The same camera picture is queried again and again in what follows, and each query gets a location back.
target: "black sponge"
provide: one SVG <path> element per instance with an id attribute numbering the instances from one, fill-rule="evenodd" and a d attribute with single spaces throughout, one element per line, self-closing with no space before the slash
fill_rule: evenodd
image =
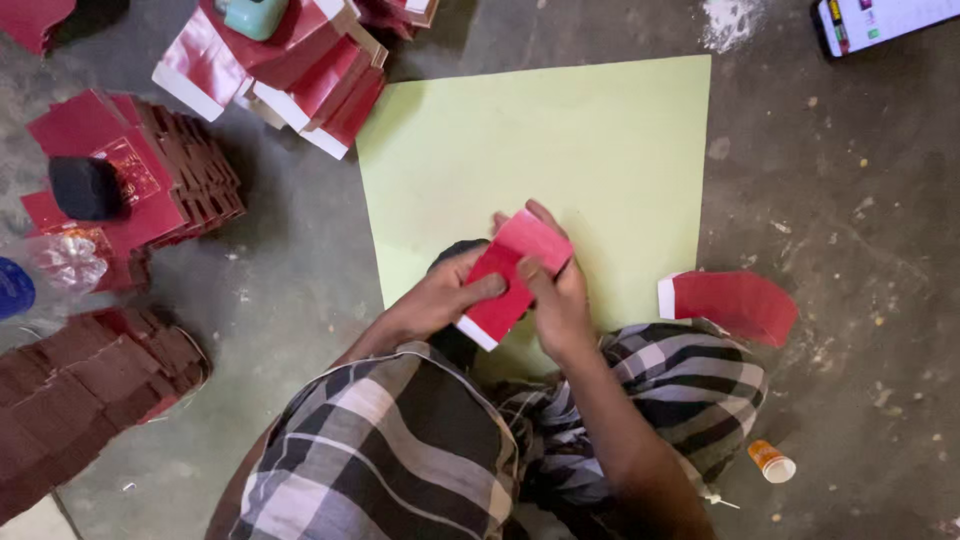
<path id="1" fill-rule="evenodd" d="M 50 158 L 50 186 L 60 211 L 73 219 L 110 219 L 123 207 L 116 171 L 106 160 Z"/>

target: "phone screen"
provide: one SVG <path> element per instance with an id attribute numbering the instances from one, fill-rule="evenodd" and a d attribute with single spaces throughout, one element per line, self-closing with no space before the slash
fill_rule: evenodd
<path id="1" fill-rule="evenodd" d="M 960 0 L 821 0 L 817 5 L 835 57 L 960 15 Z"/>

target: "hand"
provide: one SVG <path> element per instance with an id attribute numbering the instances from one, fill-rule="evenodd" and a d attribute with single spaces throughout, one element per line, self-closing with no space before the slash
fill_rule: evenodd
<path id="1" fill-rule="evenodd" d="M 374 324 L 386 329 L 396 344 L 426 339 L 456 322 L 468 307 L 503 294 L 507 283 L 499 274 L 464 286 L 473 264 L 486 250 L 487 246 L 479 246 L 441 262 Z"/>
<path id="2" fill-rule="evenodd" d="M 566 232 L 543 205 L 531 199 L 527 201 L 526 208 L 540 221 L 567 238 Z M 493 217 L 494 229 L 498 230 L 506 220 L 507 216 L 496 214 Z M 567 264 L 555 282 L 534 258 L 522 259 L 516 270 L 537 299 L 534 316 L 543 351 L 562 368 L 568 362 L 594 352 L 596 333 L 590 320 L 587 280 L 576 260 Z"/>

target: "gray floor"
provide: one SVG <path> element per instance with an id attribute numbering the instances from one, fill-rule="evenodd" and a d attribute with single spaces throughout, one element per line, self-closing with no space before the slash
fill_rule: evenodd
<path id="1" fill-rule="evenodd" d="M 808 0 L 741 4 L 752 34 L 714 53 L 699 265 L 750 267 L 801 308 L 784 349 L 756 351 L 772 376 L 756 435 L 799 473 L 774 486 L 744 453 L 722 481 L 743 509 L 711 514 L 724 539 L 956 537 L 940 529 L 960 517 L 960 22 L 828 64 Z M 134 0 L 46 61 L 0 37 L 10 229 L 28 227 L 17 197 L 45 167 L 23 124 L 87 86 L 179 108 L 150 72 L 192 9 Z M 693 1 L 443 0 L 434 30 L 392 49 L 390 74 L 703 53 L 705 25 Z M 338 162 L 238 109 L 214 129 L 250 213 L 157 254 L 151 296 L 217 374 L 61 490 L 87 540 L 201 538 L 255 436 L 382 309 L 355 153 Z"/>

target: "light green paper sheet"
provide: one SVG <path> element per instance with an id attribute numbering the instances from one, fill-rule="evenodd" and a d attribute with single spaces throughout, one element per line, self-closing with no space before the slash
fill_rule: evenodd
<path id="1" fill-rule="evenodd" d="M 387 86 L 357 138 L 384 306 L 534 197 L 569 232 L 601 329 L 659 320 L 657 280 L 696 263 L 709 75 L 696 56 Z M 555 369 L 530 319 L 481 379 Z"/>

